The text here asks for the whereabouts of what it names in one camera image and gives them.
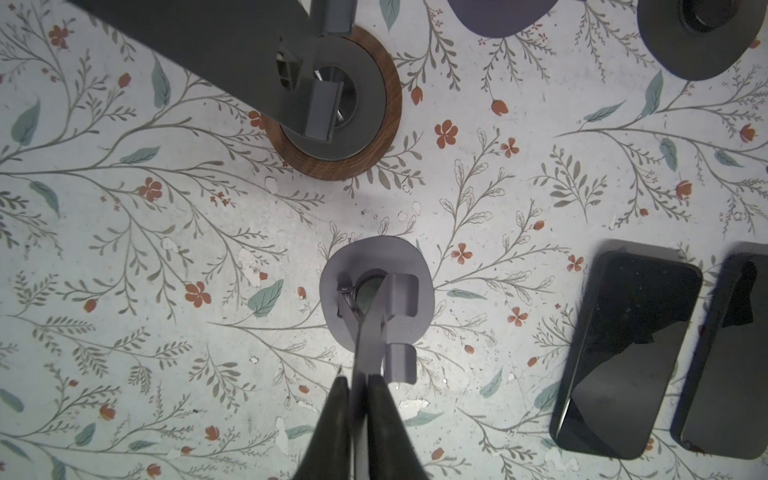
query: gray bracket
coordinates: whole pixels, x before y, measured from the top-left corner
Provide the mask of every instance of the gray bracket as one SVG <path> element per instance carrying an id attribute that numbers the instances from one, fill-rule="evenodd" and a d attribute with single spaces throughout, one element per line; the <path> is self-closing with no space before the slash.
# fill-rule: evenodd
<path id="1" fill-rule="evenodd" d="M 367 311 L 358 305 L 362 285 L 383 278 Z M 372 237 L 336 252 L 320 276 L 320 303 L 333 337 L 355 352 L 349 424 L 355 479 L 369 477 L 363 399 L 368 377 L 416 382 L 417 342 L 435 312 L 435 291 L 422 254 L 397 237 Z"/>

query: circular lens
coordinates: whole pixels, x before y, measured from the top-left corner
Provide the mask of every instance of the circular lens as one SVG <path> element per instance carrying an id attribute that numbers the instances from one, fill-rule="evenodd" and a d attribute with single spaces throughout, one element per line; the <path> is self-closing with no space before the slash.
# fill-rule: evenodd
<path id="1" fill-rule="evenodd" d="M 363 313 L 368 313 L 370 310 L 373 299 L 376 298 L 382 283 L 384 283 L 384 276 L 377 275 L 371 276 L 357 287 L 355 301 Z"/>
<path id="2" fill-rule="evenodd" d="M 741 0 L 680 0 L 680 16 L 688 28 L 706 33 L 730 22 L 740 6 Z"/>

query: paint chip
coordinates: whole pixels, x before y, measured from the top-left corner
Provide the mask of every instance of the paint chip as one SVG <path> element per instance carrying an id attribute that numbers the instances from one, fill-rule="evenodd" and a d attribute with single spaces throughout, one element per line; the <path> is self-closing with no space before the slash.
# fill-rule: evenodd
<path id="1" fill-rule="evenodd" d="M 412 419 L 419 413 L 419 410 L 426 408 L 429 402 L 424 399 L 403 400 L 397 405 L 400 412 L 400 418 L 403 420 Z"/>
<path id="2" fill-rule="evenodd" d="M 264 187 L 269 190 L 272 195 L 277 194 L 277 179 L 275 177 L 265 178 Z"/>
<path id="3" fill-rule="evenodd" d="M 248 250 L 241 248 L 237 254 L 237 266 L 242 270 L 243 275 L 248 279 L 248 283 L 256 288 L 261 286 L 259 275 L 259 260 Z"/>
<path id="4" fill-rule="evenodd" d="M 288 455 L 288 435 L 286 434 L 286 424 L 283 421 L 283 417 L 275 419 L 275 430 L 277 430 L 277 436 L 275 437 L 277 448 L 280 449 L 283 455 Z"/>
<path id="5" fill-rule="evenodd" d="M 320 411 L 314 405 L 312 405 L 309 402 L 304 402 L 303 400 L 297 400 L 296 404 L 298 406 L 300 406 L 301 408 L 303 408 L 303 409 L 307 409 L 307 410 L 310 410 L 311 412 L 315 412 L 315 413 L 320 413 Z"/>
<path id="6" fill-rule="evenodd" d="M 166 455 L 166 460 L 175 460 L 177 458 L 181 457 L 181 450 L 180 449 L 171 449 Z"/>
<path id="7" fill-rule="evenodd" d="M 561 454 L 560 449 L 550 449 L 545 456 L 545 460 L 547 463 L 554 465 L 554 469 L 558 472 L 567 472 L 568 470 L 571 470 L 572 472 L 578 472 L 580 468 L 578 460 L 575 457 L 571 458 L 567 462 L 563 462 L 563 455 Z"/>
<path id="8" fill-rule="evenodd" d="M 170 237 L 163 237 L 162 240 L 160 240 L 160 248 L 163 250 L 170 250 L 171 252 L 179 253 L 179 246 L 176 245 L 176 242 L 170 239 Z"/>

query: red flower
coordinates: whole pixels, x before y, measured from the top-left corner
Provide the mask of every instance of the red flower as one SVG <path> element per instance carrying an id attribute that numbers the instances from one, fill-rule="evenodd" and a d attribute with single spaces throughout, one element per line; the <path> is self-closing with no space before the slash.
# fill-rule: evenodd
<path id="1" fill-rule="evenodd" d="M 450 120 L 446 120 L 442 122 L 442 125 L 435 125 L 435 133 L 437 134 L 437 146 L 445 148 L 445 144 L 453 145 L 456 143 L 458 127 L 456 127 Z"/>
<path id="2" fill-rule="evenodd" d="M 187 293 L 184 298 L 194 303 L 195 308 L 200 308 L 203 302 L 210 303 L 210 293 L 205 292 L 205 284 L 203 282 L 197 282 L 197 286 L 188 283 Z"/>
<path id="3" fill-rule="evenodd" d="M 677 198 L 684 200 L 693 193 L 694 186 L 690 184 L 688 180 L 683 180 L 674 188 Z"/>
<path id="4" fill-rule="evenodd" d="M 90 313 L 94 311 L 94 308 L 96 308 L 96 299 L 88 299 L 87 302 L 85 302 L 85 306 L 83 306 L 83 310 L 86 311 L 86 313 Z"/>
<path id="5" fill-rule="evenodd" d="M 210 441 L 218 440 L 219 439 L 219 429 L 211 425 L 210 427 L 205 429 L 205 438 L 209 439 Z"/>
<path id="6" fill-rule="evenodd" d="M 108 422 L 114 418 L 115 413 L 116 412 L 114 409 L 109 408 L 108 403 L 105 403 L 104 405 L 102 405 L 101 408 L 98 410 L 98 414 L 101 415 L 101 417 Z"/>
<path id="7" fill-rule="evenodd" d="M 53 29 L 48 33 L 48 37 L 51 39 L 51 45 L 55 47 L 67 48 L 67 41 L 65 38 L 69 36 L 69 30 L 66 27 L 61 28 L 58 25 L 54 25 Z"/>
<path id="8" fill-rule="evenodd" d="M 739 136 L 741 137 L 741 141 L 744 143 L 751 142 L 755 139 L 755 129 L 750 128 L 752 124 L 746 124 L 743 127 L 741 127 L 741 131 L 739 132 Z"/>
<path id="9" fill-rule="evenodd" d="M 583 257 L 578 257 L 578 260 L 576 260 L 576 256 L 571 255 L 568 258 L 568 261 L 571 262 L 570 265 L 568 265 L 568 271 L 575 270 L 577 272 L 581 272 L 581 264 L 584 263 Z"/>
<path id="10" fill-rule="evenodd" d="M 146 197 L 150 202 L 154 202 L 157 198 L 163 196 L 162 192 L 163 184 L 157 181 L 152 181 L 152 177 L 147 177 L 144 180 L 144 186 L 139 187 L 139 195 Z"/>
<path id="11" fill-rule="evenodd" d="M 123 73 L 122 75 L 120 75 L 120 78 L 118 78 L 118 87 L 120 88 L 126 88 L 130 83 L 131 83 L 131 76 L 127 73 Z"/>
<path id="12" fill-rule="evenodd" d="M 451 252 L 451 257 L 458 258 L 457 261 L 458 261 L 459 265 L 464 265 L 464 260 L 465 259 L 469 260 L 470 258 L 472 258 L 472 252 L 465 252 L 464 251 L 466 249 L 466 247 L 467 247 L 466 243 L 460 243 L 458 245 L 458 250 L 453 250 Z"/>
<path id="13" fill-rule="evenodd" d="M 250 126 L 251 127 L 257 127 L 261 130 L 264 129 L 264 117 L 261 116 L 261 114 L 255 110 L 252 110 L 248 112 L 248 118 L 250 118 Z"/>
<path id="14" fill-rule="evenodd" d="M 513 147 L 512 145 L 515 144 L 515 139 L 510 138 L 508 141 L 508 144 L 502 144 L 502 151 L 504 152 L 504 155 L 507 158 L 510 158 L 512 154 L 518 154 L 520 153 L 520 149 L 517 147 Z"/>
<path id="15" fill-rule="evenodd" d="M 509 109 L 507 104 L 501 100 L 494 100 L 491 104 L 491 111 L 501 117 L 503 114 L 508 114 Z"/>
<path id="16" fill-rule="evenodd" d="M 516 306 L 512 309 L 512 313 L 514 315 L 510 315 L 507 317 L 507 321 L 510 323 L 514 323 L 515 326 L 523 326 L 523 322 L 528 318 L 527 313 L 520 313 L 520 307 Z"/>
<path id="17" fill-rule="evenodd" d="M 147 475 L 149 478 L 155 478 L 160 474 L 160 466 L 157 463 L 153 463 L 147 467 Z"/>
<path id="18" fill-rule="evenodd" d="M 414 105 L 418 105 L 420 101 L 424 100 L 424 92 L 421 88 L 416 87 L 411 92 L 411 100 Z"/>

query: smartphone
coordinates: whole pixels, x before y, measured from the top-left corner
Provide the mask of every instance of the smartphone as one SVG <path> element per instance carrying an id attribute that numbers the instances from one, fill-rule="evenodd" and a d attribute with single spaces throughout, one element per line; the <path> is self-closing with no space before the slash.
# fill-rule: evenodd
<path id="1" fill-rule="evenodd" d="M 627 252 L 590 275 L 550 433 L 561 448 L 643 454 L 701 288 L 693 265 Z"/>
<path id="2" fill-rule="evenodd" d="M 672 421 L 695 452 L 757 458 L 768 447 L 768 257 L 720 268 L 712 304 Z"/>

